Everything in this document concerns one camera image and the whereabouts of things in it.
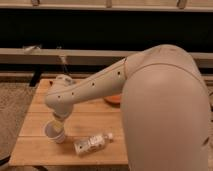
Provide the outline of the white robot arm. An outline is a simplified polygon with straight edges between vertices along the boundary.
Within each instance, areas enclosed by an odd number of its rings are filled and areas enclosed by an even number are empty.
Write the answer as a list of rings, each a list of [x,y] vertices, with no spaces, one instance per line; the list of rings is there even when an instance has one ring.
[[[114,94],[131,171],[208,171],[209,93],[188,52],[159,45],[76,84],[59,75],[45,103],[65,119],[74,104]]]

